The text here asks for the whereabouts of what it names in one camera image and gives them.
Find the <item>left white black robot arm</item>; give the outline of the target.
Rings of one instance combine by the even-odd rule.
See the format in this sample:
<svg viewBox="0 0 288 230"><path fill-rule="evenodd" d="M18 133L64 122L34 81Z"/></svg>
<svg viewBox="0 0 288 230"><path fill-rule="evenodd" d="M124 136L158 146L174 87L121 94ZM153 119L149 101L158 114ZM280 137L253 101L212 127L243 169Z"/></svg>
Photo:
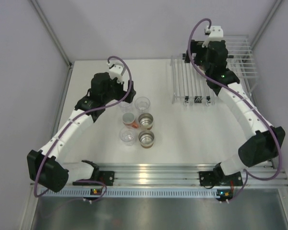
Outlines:
<svg viewBox="0 0 288 230"><path fill-rule="evenodd" d="M128 80L128 88L124 90L121 77L121 74L111 76L109 72L95 74L86 95L77 102L61 129L40 150L31 150L28 153L29 176L34 181L34 192L37 197L40 196L37 193L39 185L45 187L47 191L59 192L69 183L101 184L99 166L92 161L82 160L70 165L63 163L76 140L107 108L121 102L133 101L136 94L133 80Z"/></svg>

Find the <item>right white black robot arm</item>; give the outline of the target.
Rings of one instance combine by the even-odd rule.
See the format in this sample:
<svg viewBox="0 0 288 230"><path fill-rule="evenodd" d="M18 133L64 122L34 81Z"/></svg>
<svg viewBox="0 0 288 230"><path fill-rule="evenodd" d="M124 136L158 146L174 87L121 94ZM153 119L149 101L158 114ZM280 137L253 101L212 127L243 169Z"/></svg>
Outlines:
<svg viewBox="0 0 288 230"><path fill-rule="evenodd" d="M274 127L258 111L246 95L237 75L228 68L226 42L190 40L186 52L186 62L206 78L207 85L232 112L246 138L238 152L218 163L214 169L215 180L225 185L232 175L259 163L282 157L281 145L285 131Z"/></svg>

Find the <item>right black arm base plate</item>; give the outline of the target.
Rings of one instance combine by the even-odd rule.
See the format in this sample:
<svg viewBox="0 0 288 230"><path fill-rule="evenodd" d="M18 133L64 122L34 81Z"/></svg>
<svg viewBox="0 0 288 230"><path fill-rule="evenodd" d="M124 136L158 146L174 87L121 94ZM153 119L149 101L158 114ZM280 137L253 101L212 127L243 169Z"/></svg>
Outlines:
<svg viewBox="0 0 288 230"><path fill-rule="evenodd" d="M199 171L200 185L211 189L217 184L216 177L212 171Z"/></svg>

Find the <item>orange white ceramic mug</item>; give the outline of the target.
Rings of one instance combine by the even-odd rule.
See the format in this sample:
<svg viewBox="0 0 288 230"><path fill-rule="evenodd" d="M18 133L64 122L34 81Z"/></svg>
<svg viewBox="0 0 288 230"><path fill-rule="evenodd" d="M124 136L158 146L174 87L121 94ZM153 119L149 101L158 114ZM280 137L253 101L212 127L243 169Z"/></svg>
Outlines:
<svg viewBox="0 0 288 230"><path fill-rule="evenodd" d="M129 126L132 128L139 128L139 125L136 122L135 115L131 112L124 113L122 116L122 121L125 126Z"/></svg>

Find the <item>steel cup brown band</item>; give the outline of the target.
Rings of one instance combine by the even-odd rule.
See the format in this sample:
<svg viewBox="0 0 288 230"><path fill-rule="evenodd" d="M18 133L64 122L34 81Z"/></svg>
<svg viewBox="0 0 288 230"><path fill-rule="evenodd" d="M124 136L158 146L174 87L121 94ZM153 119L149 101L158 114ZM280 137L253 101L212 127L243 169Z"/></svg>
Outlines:
<svg viewBox="0 0 288 230"><path fill-rule="evenodd" d="M150 113L143 113L138 117L138 123L143 130L150 130L153 127L154 118Z"/></svg>
<svg viewBox="0 0 288 230"><path fill-rule="evenodd" d="M143 130L139 133L138 139L139 139L140 145L143 148L148 149L153 146L154 141L155 141L155 135L150 130Z"/></svg>

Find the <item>aluminium mounting rail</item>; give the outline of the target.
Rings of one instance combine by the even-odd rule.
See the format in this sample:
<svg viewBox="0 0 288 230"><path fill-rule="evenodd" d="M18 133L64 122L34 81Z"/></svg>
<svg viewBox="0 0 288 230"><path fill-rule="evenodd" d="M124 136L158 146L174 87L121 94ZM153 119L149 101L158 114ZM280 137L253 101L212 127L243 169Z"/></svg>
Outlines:
<svg viewBox="0 0 288 230"><path fill-rule="evenodd" d="M121 187L200 187L199 172L212 171L213 164L113 164L100 163L100 170L114 171L114 185ZM261 163L247 170L252 175L268 178L276 173L271 163ZM269 181L248 177L247 188L288 187L288 176L281 170Z"/></svg>

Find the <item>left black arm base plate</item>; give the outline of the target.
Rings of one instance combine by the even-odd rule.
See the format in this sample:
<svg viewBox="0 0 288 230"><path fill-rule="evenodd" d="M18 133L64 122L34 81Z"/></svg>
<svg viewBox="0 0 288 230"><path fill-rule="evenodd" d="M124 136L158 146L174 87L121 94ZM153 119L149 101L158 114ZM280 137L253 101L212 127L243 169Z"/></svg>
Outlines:
<svg viewBox="0 0 288 230"><path fill-rule="evenodd" d="M93 186L93 185L100 185L97 182L104 183L106 186L113 186L114 183L114 171L94 171L92 173L91 178L86 179L86 181L90 182L73 182L72 184L75 186Z"/></svg>

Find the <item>clear plastic cup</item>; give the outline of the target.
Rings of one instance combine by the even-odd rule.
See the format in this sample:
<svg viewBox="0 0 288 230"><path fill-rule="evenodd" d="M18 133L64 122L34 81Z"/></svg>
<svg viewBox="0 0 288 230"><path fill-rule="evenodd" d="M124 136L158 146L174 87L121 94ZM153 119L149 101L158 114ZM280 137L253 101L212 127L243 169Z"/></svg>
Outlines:
<svg viewBox="0 0 288 230"><path fill-rule="evenodd" d="M133 112L133 103L120 102L118 106L122 113Z"/></svg>
<svg viewBox="0 0 288 230"><path fill-rule="evenodd" d="M139 97L135 101L135 108L140 112L140 113L147 113L150 108L150 100L146 97Z"/></svg>
<svg viewBox="0 0 288 230"><path fill-rule="evenodd" d="M121 129L119 137L126 146L132 146L136 142L137 133L134 128L125 126Z"/></svg>

